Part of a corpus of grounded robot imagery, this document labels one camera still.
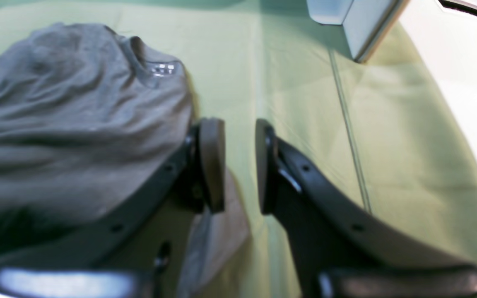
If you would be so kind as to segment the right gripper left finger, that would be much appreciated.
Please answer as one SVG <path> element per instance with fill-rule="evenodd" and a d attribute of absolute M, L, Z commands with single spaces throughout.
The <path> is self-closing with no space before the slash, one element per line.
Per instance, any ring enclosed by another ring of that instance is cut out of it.
<path fill-rule="evenodd" d="M 203 118 L 97 221 L 0 257 L 0 298 L 174 298 L 191 224 L 225 202 L 224 121 Z"/>

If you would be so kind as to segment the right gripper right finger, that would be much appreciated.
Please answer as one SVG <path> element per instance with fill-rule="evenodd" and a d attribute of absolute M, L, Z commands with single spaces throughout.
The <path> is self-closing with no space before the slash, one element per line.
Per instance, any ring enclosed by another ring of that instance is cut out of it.
<path fill-rule="evenodd" d="M 305 298 L 476 298 L 477 264 L 401 233 L 255 124 L 260 211 L 284 228 Z"/>

